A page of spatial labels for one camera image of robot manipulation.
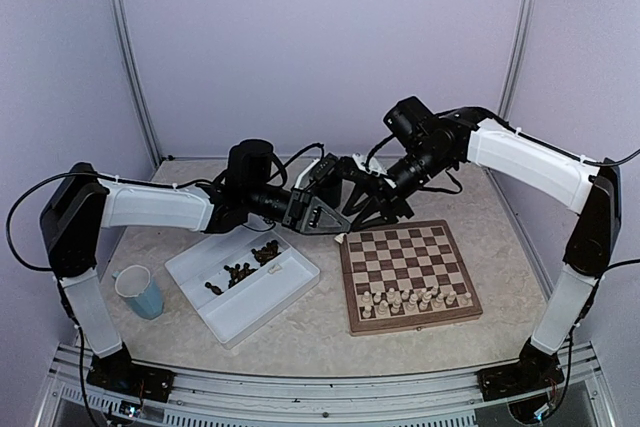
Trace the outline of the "white plastic tray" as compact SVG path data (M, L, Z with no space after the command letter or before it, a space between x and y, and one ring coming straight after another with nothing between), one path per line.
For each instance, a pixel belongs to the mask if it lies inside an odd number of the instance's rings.
M277 240L280 255L232 288L224 265L249 262L253 248ZM271 275L269 269L282 270ZM239 229L207 237L165 263L189 303L217 341L231 349L301 298L320 278L320 269L275 231Z

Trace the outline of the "white chess piece tall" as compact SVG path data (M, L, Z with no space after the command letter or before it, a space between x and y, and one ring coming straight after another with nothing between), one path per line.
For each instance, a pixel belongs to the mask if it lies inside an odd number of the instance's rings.
M409 300L407 301L406 311L407 312L415 312L417 310L418 304L418 296L416 294L411 294Z

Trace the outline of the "wooden chess board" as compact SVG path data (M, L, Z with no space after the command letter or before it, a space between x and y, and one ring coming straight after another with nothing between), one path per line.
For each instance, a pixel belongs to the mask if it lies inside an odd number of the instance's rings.
M444 220L407 222L345 234L341 237L340 257L349 330L353 336L422 330L474 321L483 314L475 286ZM421 312L418 305L422 294L433 286L438 286L438 295L444 296L443 309L433 309L432 301L437 295L432 296L429 308ZM396 289L396 299L403 303L399 315L390 311L393 303L387 299L390 287ZM405 289L410 295L414 290L421 291L415 312L406 311L409 298L401 299L401 291ZM373 311L369 319L361 317L365 291L371 293ZM445 299L451 291L457 294L458 306L448 308ZM376 316L377 304L373 302L376 292L388 302L387 317ZM466 292L472 294L472 303L461 306L460 298Z

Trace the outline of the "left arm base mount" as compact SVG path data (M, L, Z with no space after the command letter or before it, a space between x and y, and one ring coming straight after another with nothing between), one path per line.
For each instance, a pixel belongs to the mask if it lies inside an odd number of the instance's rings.
M110 369L93 365L87 374L87 383L139 400L167 403L174 377L170 370L135 363Z

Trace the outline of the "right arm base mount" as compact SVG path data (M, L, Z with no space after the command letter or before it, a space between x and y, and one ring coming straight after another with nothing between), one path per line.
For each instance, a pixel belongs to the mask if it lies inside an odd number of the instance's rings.
M565 376L560 367L541 372L537 367L514 363L482 369L477 379L483 400L488 402L559 385Z

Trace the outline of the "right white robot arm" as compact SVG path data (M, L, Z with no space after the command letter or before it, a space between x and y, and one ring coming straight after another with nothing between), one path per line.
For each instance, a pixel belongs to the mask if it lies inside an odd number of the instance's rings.
M608 270L621 228L620 169L566 152L520 132L483 107L431 112L417 97L399 101L384 117L404 156L382 172L365 157L348 169L354 188L345 206L353 230L388 225L412 215L407 200L441 172L462 163L489 168L533 187L574 212L575 225L564 267L540 323L513 366L511 380L535 389L551 371L557 353L585 312Z

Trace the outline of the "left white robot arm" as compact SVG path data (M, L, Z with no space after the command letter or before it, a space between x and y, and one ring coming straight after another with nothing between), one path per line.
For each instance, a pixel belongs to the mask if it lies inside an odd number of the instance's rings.
M286 172L273 145L249 139L231 148L226 169L213 180L179 185L118 180L86 162L64 174L41 213L40 228L65 309L93 354L103 359L99 371L115 389L133 390L140 371L123 356L122 338L100 292L101 231L142 226L226 234L252 214L303 235L350 230L350 222L317 194L271 184L273 168Z

